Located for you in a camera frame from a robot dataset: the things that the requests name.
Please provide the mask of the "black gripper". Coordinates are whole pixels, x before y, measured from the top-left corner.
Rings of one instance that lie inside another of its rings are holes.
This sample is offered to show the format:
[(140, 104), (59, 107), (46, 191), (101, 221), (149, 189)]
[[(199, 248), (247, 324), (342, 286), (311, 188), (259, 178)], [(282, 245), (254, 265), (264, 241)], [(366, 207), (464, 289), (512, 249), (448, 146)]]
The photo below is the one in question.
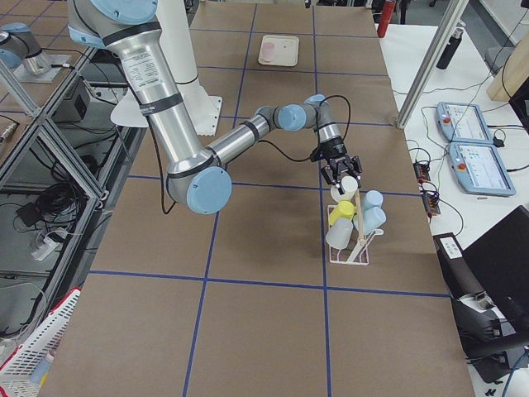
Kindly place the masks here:
[(339, 194), (345, 193), (339, 174), (349, 173), (356, 180), (361, 180), (363, 169), (360, 158), (357, 155), (350, 158), (343, 142), (323, 142), (320, 150), (326, 161), (320, 169), (322, 177), (327, 184), (337, 188)]

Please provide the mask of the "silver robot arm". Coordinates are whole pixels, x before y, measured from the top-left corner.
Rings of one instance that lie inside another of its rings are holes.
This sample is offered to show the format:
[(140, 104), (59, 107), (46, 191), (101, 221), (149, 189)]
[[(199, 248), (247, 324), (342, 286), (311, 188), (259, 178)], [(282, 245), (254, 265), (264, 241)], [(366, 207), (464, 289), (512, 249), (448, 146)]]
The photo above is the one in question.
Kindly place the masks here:
[(317, 146), (311, 162), (325, 160), (324, 180), (346, 191), (344, 179), (360, 179), (358, 157), (347, 153), (344, 136), (326, 97), (313, 95), (302, 104), (265, 106), (232, 131), (203, 146), (195, 129), (203, 95), (192, 100), (196, 70), (183, 2), (70, 1), (69, 34), (73, 41), (111, 51), (121, 61), (141, 115), (162, 143), (169, 160), (162, 188), (195, 213), (220, 211), (232, 192), (224, 170), (271, 131), (313, 129)]

